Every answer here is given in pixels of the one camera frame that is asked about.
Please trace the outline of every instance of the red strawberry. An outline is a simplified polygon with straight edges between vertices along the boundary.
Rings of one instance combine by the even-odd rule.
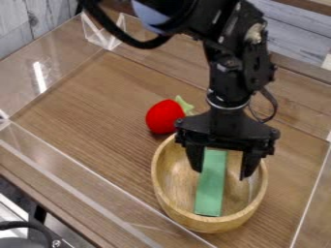
[[[146,124],[155,134],[170,134],[176,131],[175,121],[184,117],[182,106],[168,99],[151,107],[146,115]]]

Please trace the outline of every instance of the green block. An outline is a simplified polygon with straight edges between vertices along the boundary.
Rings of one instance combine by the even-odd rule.
[[[195,214],[222,216],[228,153],[206,148],[195,195]]]

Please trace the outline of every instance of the black cable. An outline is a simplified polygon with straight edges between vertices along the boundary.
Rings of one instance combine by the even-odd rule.
[[[274,96],[271,95],[271,93],[268,92],[268,90],[267,90],[266,88],[263,88],[260,92],[262,92],[263,96],[266,97],[266,99],[270,101],[270,103],[271,103],[271,105],[272,105],[272,114],[271,114],[271,116],[267,117],[267,118],[264,118],[264,119],[260,118],[260,117],[258,116],[256,112],[254,111],[254,109],[252,109],[252,107],[251,107],[251,104],[248,105],[248,109],[250,109],[250,111],[251,111],[254,117],[256,118],[256,120],[258,120],[259,122],[262,122],[262,123],[267,123],[268,121],[271,121],[271,120],[274,119],[274,117],[275,117],[275,115],[276,115],[276,112],[278,112],[278,102],[276,102]]]
[[[104,29],[126,44],[135,48],[140,49],[154,49],[166,44],[172,36],[162,36],[159,35],[150,41],[142,42],[131,37],[115,24],[115,22],[108,18],[103,9],[99,6],[98,0],[79,0],[79,3],[96,19],[99,24],[104,27]]]
[[[48,230],[44,228],[43,225],[36,224],[36,223],[24,222],[24,221],[14,221],[14,222],[6,221],[6,222],[0,223],[0,231],[6,231],[10,229],[22,229],[22,228],[35,229],[35,230],[40,231],[47,237],[47,245],[48,245],[47,247],[52,248],[54,239],[52,239],[52,236],[51,236]]]

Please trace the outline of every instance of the wooden table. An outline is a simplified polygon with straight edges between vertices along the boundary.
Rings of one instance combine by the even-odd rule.
[[[72,47],[72,41],[62,34],[68,35],[68,29],[74,34],[82,33],[80,25],[75,19],[55,31],[63,47]],[[44,37],[38,43],[42,45],[48,39]],[[27,47],[6,63],[11,59],[24,60],[31,52],[42,51],[36,45]],[[62,53],[62,59],[67,56],[72,59],[74,55],[79,56]],[[22,136],[22,151],[44,168],[30,166],[0,148],[0,174],[102,247],[132,247],[135,243],[135,237],[127,238],[104,218],[116,197],[107,181],[162,212],[152,192],[150,162],[167,137],[148,132],[146,112],[158,101],[176,95],[195,104],[196,111],[206,110],[207,82],[200,45],[187,37],[178,37],[154,51],[122,45],[114,52],[99,51],[12,117],[88,170],[75,167],[72,161],[59,157],[35,139]],[[282,139],[275,156],[267,158],[268,192],[256,215],[242,228],[200,235],[219,247],[290,246],[329,147],[325,139],[331,126],[330,86],[280,68],[270,88],[280,104],[270,125],[280,130]],[[259,97],[255,108],[260,113],[270,110]],[[126,214],[135,211],[131,207]],[[164,233],[160,237],[167,238],[167,247],[184,247],[168,235]]]

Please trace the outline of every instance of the wooden bowl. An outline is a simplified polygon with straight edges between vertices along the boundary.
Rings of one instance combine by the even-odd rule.
[[[151,166],[155,195],[168,216],[186,228],[200,233],[223,233],[244,224],[266,195],[268,172],[264,163],[250,178],[239,180],[242,152],[227,155],[227,180],[223,216],[194,214],[199,173],[191,169],[186,150],[170,137],[159,146]]]

